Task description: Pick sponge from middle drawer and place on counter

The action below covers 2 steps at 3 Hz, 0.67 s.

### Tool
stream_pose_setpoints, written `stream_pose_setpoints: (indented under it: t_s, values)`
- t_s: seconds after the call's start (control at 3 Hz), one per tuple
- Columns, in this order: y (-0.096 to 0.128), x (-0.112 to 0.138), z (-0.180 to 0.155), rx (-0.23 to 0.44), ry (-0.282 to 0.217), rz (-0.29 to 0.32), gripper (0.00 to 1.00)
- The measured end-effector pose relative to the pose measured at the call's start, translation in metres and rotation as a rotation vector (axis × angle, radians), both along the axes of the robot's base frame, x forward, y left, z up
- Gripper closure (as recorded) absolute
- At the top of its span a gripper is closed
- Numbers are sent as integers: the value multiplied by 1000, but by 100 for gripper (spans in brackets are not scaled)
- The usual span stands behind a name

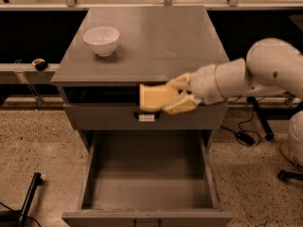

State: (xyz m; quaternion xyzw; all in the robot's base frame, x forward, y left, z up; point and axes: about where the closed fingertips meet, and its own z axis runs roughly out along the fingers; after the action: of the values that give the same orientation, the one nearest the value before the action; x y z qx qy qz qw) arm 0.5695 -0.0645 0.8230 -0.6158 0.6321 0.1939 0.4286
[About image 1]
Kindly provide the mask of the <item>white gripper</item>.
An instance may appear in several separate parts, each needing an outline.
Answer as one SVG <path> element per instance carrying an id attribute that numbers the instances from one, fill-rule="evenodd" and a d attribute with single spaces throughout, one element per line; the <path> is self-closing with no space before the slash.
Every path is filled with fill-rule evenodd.
<path id="1" fill-rule="evenodd" d="M 192 75 L 184 73 L 171 79 L 168 85 L 183 91 L 178 97 L 163 108 L 167 114 L 190 112 L 197 108 L 200 98 L 205 105 L 213 105 L 224 101 L 215 82 L 215 64 L 200 67 Z"/>

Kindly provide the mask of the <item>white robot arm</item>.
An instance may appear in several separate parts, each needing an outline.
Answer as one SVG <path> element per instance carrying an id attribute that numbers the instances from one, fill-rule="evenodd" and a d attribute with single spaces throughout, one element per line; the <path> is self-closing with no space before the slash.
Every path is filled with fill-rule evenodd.
<path id="1" fill-rule="evenodd" d="M 233 96 L 277 96 L 285 92 L 303 98 L 303 54 L 280 39 L 262 39 L 244 59 L 202 66 L 172 79 L 180 94 L 164 107 L 168 114 L 189 112 L 199 104 L 213 105 Z"/>

